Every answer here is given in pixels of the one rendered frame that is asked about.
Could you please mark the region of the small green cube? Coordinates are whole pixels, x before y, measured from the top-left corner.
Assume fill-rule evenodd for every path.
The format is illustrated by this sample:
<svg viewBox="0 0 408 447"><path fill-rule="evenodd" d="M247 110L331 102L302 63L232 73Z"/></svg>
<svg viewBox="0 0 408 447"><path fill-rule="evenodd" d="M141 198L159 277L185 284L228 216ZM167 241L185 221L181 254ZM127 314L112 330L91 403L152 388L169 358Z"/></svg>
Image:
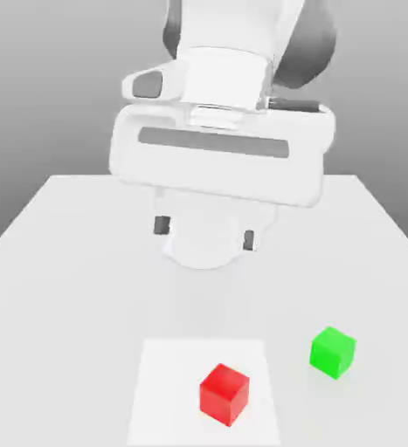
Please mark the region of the small green cube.
<svg viewBox="0 0 408 447"><path fill-rule="evenodd" d="M355 351L353 337L334 327L326 327L312 340L309 364L337 380L349 369Z"/></svg>

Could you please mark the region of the small red cube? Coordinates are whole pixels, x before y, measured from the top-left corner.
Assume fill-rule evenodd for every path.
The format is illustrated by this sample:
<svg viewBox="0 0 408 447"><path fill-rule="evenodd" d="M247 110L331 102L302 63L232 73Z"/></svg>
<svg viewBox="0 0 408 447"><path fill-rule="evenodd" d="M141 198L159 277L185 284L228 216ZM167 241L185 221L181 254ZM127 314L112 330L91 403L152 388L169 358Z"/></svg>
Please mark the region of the small red cube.
<svg viewBox="0 0 408 447"><path fill-rule="evenodd" d="M250 378L219 363L199 385L199 409L231 427L249 401Z"/></svg>

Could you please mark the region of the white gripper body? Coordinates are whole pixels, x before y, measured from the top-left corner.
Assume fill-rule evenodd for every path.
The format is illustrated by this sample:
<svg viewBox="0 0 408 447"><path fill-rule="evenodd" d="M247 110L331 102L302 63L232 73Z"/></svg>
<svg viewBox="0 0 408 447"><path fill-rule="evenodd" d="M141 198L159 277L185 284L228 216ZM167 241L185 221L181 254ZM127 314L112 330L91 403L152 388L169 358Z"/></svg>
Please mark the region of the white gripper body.
<svg viewBox="0 0 408 447"><path fill-rule="evenodd" d="M323 157L335 116L263 110L232 128L189 125L188 107L129 105L117 115L110 172L124 182L258 202L311 206L319 201Z"/></svg>

